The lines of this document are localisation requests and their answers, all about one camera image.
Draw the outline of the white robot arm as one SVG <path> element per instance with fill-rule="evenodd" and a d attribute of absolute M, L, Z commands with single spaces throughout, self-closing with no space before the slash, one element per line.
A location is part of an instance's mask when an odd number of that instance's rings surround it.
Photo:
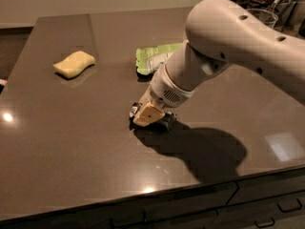
<path fill-rule="evenodd" d="M 305 100 L 304 41 L 266 26 L 230 0 L 204 0 L 190 11 L 180 48 L 154 73 L 130 111 L 146 127 L 188 100 L 201 83 L 236 64 L 261 73 L 298 102 Z"/>

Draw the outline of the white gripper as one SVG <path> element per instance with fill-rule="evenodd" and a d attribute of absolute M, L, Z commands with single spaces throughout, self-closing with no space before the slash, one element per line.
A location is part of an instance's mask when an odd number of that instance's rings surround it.
<path fill-rule="evenodd" d="M 132 121 L 134 124 L 146 127 L 165 116 L 159 108 L 179 107 L 193 95 L 194 89 L 187 85 L 190 78 L 184 70 L 185 67 L 167 63 L 154 73 L 147 91 L 136 103 L 139 111 Z"/>

